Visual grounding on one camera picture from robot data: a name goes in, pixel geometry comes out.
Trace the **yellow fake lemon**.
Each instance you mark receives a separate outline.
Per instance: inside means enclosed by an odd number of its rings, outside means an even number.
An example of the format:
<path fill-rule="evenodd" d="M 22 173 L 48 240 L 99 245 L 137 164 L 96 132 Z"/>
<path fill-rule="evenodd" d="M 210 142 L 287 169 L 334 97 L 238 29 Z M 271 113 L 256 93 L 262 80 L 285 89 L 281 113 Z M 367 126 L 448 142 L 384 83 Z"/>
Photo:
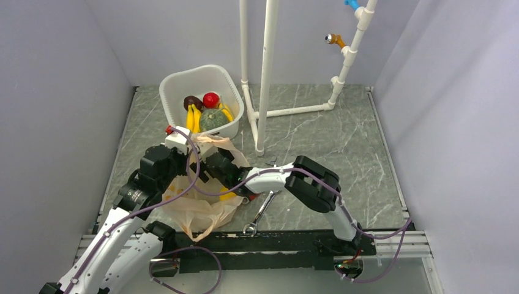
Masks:
<path fill-rule="evenodd" d="M 222 187 L 220 189 L 220 193 L 221 193 L 221 195 L 219 196 L 220 201 L 229 200 L 229 199 L 237 196 L 234 192 L 230 192 L 229 189 L 227 189 L 226 187 Z"/>

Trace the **translucent orange plastic bag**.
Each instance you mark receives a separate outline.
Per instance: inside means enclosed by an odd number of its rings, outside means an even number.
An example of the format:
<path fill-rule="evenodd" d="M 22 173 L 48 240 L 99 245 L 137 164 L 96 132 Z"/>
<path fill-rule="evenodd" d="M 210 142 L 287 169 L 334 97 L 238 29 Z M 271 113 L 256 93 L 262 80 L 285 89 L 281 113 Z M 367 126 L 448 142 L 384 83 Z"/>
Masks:
<path fill-rule="evenodd" d="M 162 195 L 164 202 L 173 202 L 161 206 L 173 222 L 194 242 L 207 237 L 233 218 L 237 208 L 241 206 L 243 197 L 236 196 L 229 200 L 220 201 L 220 189 L 224 187 L 216 179 L 204 183 L 197 179 L 195 187 L 186 194 L 178 197 L 190 185 L 190 179 L 195 177 L 193 171 L 189 176 L 175 178 L 166 192 Z"/>

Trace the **green netted fake melon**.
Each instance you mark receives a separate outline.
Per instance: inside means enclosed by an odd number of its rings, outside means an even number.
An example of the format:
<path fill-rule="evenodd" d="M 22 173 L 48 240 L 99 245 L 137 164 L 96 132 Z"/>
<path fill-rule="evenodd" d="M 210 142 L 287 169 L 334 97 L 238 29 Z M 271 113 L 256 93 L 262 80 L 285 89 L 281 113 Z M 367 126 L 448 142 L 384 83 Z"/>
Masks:
<path fill-rule="evenodd" d="M 221 109 L 205 109 L 199 119 L 201 132 L 208 132 L 229 123 L 229 119 Z"/>

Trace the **yellow fake banana bunch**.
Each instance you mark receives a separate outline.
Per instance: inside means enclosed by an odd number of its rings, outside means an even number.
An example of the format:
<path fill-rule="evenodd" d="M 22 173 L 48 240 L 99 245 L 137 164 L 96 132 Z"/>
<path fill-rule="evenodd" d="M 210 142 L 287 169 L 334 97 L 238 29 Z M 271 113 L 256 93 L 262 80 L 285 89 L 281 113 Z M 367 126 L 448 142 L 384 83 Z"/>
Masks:
<path fill-rule="evenodd" d="M 202 112 L 195 104 L 190 104 L 187 110 L 186 127 L 194 134 L 200 133 L 200 118 Z"/>

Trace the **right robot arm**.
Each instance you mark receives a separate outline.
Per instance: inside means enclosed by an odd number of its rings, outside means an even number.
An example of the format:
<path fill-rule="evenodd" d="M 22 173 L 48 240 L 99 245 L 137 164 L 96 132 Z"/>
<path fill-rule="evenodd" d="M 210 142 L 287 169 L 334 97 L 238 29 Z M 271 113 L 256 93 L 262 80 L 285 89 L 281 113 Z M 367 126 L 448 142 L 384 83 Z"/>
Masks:
<path fill-rule="evenodd" d="M 335 172 L 307 156 L 297 156 L 292 163 L 271 168 L 238 167 L 233 160 L 229 151 L 219 149 L 201 161 L 199 179 L 216 179 L 245 198 L 287 191 L 310 210 L 324 215 L 341 252 L 352 254 L 360 248 L 361 227 L 345 206 Z"/>

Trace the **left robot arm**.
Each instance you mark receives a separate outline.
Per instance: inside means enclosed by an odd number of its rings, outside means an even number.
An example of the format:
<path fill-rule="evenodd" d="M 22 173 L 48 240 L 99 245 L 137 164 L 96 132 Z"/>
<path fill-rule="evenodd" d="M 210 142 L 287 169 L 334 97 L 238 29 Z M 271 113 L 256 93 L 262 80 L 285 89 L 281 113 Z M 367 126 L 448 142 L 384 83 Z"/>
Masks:
<path fill-rule="evenodd" d="M 40 292 L 119 293 L 150 259 L 170 256 L 177 248 L 175 229 L 157 220 L 144 222 L 172 180 L 186 174 L 188 150 L 164 144 L 148 148 L 86 251 L 65 276 Z"/>

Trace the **dark brown fake fruit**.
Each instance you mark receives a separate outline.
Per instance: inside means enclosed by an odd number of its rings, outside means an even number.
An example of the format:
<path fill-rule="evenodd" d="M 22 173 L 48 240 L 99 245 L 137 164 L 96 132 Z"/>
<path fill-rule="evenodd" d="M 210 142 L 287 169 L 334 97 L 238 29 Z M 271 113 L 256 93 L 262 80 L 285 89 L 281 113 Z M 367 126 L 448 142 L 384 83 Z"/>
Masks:
<path fill-rule="evenodd" d="M 204 109 L 203 101 L 196 96 L 187 96 L 184 98 L 183 106 L 186 111 L 189 109 L 190 105 L 194 105 L 199 111 L 203 111 Z"/>

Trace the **red fake apple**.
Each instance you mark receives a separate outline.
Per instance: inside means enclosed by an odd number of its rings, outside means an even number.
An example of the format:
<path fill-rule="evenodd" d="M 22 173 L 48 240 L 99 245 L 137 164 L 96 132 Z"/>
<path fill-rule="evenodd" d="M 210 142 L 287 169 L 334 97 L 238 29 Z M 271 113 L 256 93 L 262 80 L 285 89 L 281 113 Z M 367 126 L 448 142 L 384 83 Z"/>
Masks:
<path fill-rule="evenodd" d="M 215 92 L 208 92 L 203 96 L 203 104 L 206 108 L 218 108 L 220 96 Z"/>

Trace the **silver combination wrench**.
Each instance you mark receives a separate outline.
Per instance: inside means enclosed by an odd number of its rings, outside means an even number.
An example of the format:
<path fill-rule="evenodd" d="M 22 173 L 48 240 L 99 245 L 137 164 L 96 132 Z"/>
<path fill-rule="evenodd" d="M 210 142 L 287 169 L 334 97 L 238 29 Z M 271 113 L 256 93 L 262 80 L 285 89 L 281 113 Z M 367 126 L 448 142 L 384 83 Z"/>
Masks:
<path fill-rule="evenodd" d="M 263 204 L 261 205 L 260 209 L 258 210 L 257 214 L 255 215 L 254 219 L 247 225 L 244 226 L 242 232 L 245 235 L 248 236 L 255 236 L 258 231 L 258 223 L 260 222 L 261 218 L 263 217 L 264 213 L 266 212 L 269 205 L 272 203 L 273 199 L 278 195 L 280 191 L 270 191 L 267 195 L 266 199 L 264 200 Z"/>

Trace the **white plastic basket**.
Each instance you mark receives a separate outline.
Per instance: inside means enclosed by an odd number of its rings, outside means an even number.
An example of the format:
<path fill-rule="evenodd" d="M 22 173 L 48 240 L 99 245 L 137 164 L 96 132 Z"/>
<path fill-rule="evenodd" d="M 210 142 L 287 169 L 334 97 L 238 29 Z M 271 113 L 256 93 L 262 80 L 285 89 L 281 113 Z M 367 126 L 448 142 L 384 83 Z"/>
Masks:
<path fill-rule="evenodd" d="M 208 92 L 218 94 L 234 118 L 232 122 L 208 131 L 208 134 L 234 138 L 239 132 L 239 120 L 245 111 L 244 102 L 229 73 L 215 64 L 172 73 L 161 81 L 159 94 L 168 124 L 184 127 L 187 116 L 183 106 L 184 98 L 196 96 L 202 99 Z"/>

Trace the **orange hook peg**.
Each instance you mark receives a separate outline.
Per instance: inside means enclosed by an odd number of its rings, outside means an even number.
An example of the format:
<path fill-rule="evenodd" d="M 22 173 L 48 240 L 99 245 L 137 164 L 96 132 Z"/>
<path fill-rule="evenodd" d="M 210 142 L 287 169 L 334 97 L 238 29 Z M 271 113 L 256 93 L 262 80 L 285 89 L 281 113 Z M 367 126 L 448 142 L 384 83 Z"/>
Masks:
<path fill-rule="evenodd" d="M 341 49 L 346 46 L 340 34 L 327 34 L 324 40 L 328 45 L 338 45 Z"/>

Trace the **blue hook peg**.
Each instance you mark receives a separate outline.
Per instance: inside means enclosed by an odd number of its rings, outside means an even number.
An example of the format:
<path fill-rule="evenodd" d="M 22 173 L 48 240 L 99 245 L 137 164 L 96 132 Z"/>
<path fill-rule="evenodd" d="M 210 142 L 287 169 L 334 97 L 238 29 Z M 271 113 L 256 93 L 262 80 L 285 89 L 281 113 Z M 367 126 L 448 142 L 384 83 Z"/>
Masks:
<path fill-rule="evenodd" d="M 350 6 L 353 11 L 356 11 L 360 7 L 357 0 L 344 0 L 344 4 Z"/>

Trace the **red-handled adjustable wrench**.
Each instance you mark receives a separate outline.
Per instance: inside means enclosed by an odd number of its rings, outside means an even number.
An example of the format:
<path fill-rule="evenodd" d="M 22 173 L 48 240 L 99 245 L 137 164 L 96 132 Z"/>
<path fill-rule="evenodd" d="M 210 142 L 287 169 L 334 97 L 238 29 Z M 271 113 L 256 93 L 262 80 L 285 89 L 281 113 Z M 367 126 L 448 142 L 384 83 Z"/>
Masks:
<path fill-rule="evenodd" d="M 265 162 L 265 164 L 267 167 L 276 167 L 277 166 L 277 156 L 272 157 L 270 159 L 270 161 Z M 243 198 L 242 203 L 246 205 L 246 204 L 250 203 L 251 201 L 254 201 L 254 199 L 258 198 L 259 196 L 260 196 L 260 194 L 252 194 L 252 195 L 246 196 Z"/>

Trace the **white PVC pipe frame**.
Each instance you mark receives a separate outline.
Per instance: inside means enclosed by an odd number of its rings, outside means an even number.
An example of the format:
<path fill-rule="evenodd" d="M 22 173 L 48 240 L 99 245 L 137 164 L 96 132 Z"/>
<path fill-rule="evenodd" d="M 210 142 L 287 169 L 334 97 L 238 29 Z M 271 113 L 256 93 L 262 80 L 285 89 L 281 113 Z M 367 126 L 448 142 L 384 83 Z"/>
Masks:
<path fill-rule="evenodd" d="M 327 102 L 306 107 L 292 107 L 281 110 L 269 110 L 269 98 L 271 87 L 272 66 L 274 60 L 274 45 L 278 21 L 278 1 L 267 1 L 265 11 L 263 55 L 261 64 L 261 79 L 259 91 L 259 110 L 256 111 L 252 104 L 251 90 L 248 79 L 248 2 L 239 1 L 239 27 L 240 27 L 240 57 L 241 57 L 241 88 L 243 92 L 248 123 L 251 127 L 255 152 L 257 156 L 265 153 L 266 120 L 271 117 L 312 113 L 318 111 L 331 111 L 335 108 L 339 94 L 345 85 L 350 68 L 354 64 L 359 45 L 365 31 L 368 29 L 375 14 L 377 0 L 367 1 L 365 6 L 360 6 L 354 11 L 357 19 L 356 33 L 350 45 L 341 49 L 343 65 L 339 75 L 331 78 L 332 94 Z"/>

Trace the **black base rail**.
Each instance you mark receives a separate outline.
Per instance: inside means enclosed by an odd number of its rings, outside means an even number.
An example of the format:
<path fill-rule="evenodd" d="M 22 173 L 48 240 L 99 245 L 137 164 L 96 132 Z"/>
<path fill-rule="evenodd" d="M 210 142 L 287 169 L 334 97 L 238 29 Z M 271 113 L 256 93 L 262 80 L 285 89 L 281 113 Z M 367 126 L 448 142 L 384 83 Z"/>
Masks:
<path fill-rule="evenodd" d="M 177 232 L 166 254 L 151 262 L 154 277 L 223 270 L 311 268 L 332 270 L 336 263 L 376 255 L 375 243 L 362 236 L 353 243 L 335 237 L 332 230 L 215 232 L 199 242 Z"/>

